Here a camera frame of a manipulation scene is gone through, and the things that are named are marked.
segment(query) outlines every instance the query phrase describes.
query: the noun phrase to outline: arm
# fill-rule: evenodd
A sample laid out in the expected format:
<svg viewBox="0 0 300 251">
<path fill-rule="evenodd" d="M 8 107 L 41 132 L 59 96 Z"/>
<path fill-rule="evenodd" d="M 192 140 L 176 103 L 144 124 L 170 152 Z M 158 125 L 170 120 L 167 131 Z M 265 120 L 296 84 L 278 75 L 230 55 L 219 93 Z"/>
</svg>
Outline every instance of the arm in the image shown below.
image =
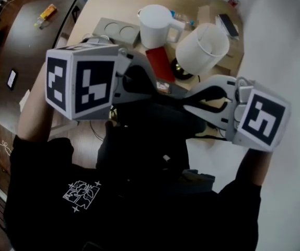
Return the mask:
<svg viewBox="0 0 300 251">
<path fill-rule="evenodd" d="M 45 72 L 44 63 L 20 115 L 17 134 L 22 140 L 44 142 L 49 138 L 53 108 L 45 101 Z"/>
<path fill-rule="evenodd" d="M 239 166 L 236 180 L 247 180 L 261 186 L 269 169 L 271 157 L 272 153 L 249 149 Z"/>
</svg>

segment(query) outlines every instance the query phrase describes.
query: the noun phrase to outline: black cable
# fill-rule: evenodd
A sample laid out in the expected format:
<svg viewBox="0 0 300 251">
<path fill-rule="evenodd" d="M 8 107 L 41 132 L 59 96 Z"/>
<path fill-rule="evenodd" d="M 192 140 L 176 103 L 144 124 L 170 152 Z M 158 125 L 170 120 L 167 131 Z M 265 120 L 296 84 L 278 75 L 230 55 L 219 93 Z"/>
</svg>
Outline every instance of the black cable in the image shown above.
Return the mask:
<svg viewBox="0 0 300 251">
<path fill-rule="evenodd" d="M 196 139 L 211 139 L 211 140 L 222 140 L 222 141 L 227 141 L 226 138 L 219 138 L 217 136 L 209 136 L 209 135 L 206 135 L 206 136 L 200 136 L 200 137 L 197 137 Z"/>
<path fill-rule="evenodd" d="M 119 87 L 120 78 L 117 77 L 117 79 L 118 79 L 118 82 L 117 82 L 117 86 L 115 87 L 115 90 L 114 90 L 114 92 L 113 92 L 113 96 L 114 96 L 114 94 L 115 94 L 115 91 L 116 91 L 116 90 L 118 89 L 118 87 Z"/>
<path fill-rule="evenodd" d="M 94 136 L 96 136 L 96 138 L 97 138 L 98 140 L 103 141 L 103 138 L 102 138 L 101 136 L 99 136 L 99 135 L 94 131 L 94 129 L 93 129 L 93 127 L 92 127 L 91 121 L 89 122 L 89 126 L 91 127 L 91 129 L 92 129 L 92 131 L 93 131 L 93 133 L 94 133 Z"/>
<path fill-rule="evenodd" d="M 220 135 L 221 135 L 223 138 L 225 138 L 225 136 L 223 136 L 222 133 L 221 133 L 221 129 L 218 128 L 217 130 L 218 130 L 218 132 L 220 133 Z"/>
</svg>

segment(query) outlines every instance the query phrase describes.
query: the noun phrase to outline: smartphone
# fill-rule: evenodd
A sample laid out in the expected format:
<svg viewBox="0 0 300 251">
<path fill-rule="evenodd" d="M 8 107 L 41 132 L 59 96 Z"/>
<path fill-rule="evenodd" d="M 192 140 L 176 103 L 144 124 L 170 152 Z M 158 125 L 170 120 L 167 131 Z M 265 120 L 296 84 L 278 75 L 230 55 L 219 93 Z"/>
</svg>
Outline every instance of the smartphone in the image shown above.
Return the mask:
<svg viewBox="0 0 300 251">
<path fill-rule="evenodd" d="M 10 90 L 13 90 L 17 77 L 18 73 L 14 69 L 12 69 L 7 81 L 7 86 Z"/>
<path fill-rule="evenodd" d="M 239 34 L 229 16 L 227 14 L 219 14 L 219 17 L 222 23 L 224 24 L 225 28 L 229 32 L 229 35 L 231 37 L 238 37 Z"/>
</svg>

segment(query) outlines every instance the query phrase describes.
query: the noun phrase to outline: black t-shirt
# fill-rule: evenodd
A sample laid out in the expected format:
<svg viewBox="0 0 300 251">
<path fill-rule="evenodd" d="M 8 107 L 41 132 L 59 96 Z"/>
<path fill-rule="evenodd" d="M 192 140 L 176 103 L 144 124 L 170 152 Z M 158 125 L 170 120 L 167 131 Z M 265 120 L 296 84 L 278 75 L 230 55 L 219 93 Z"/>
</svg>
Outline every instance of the black t-shirt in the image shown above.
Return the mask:
<svg viewBox="0 0 300 251">
<path fill-rule="evenodd" d="M 68 139 L 15 138 L 4 218 L 16 251 L 256 249 L 260 187 L 233 181 L 219 194 L 158 196 L 156 179 L 103 178 L 72 154 Z"/>
</svg>

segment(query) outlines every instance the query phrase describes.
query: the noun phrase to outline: person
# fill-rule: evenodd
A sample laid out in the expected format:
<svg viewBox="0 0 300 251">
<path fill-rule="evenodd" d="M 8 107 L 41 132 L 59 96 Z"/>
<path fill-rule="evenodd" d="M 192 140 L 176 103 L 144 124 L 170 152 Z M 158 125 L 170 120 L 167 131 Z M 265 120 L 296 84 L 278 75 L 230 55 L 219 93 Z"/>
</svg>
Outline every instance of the person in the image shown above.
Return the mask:
<svg viewBox="0 0 300 251">
<path fill-rule="evenodd" d="M 82 168 L 72 164 L 69 139 L 48 141 L 53 109 L 44 82 L 43 66 L 10 156 L 4 220 L 16 251 L 256 249 L 271 154 L 248 150 L 220 193 L 169 193 L 175 179 L 164 174 L 167 161 L 159 156 L 168 149 L 181 173 L 188 168 L 185 139 L 140 136 L 108 122 L 96 169 Z"/>
</svg>

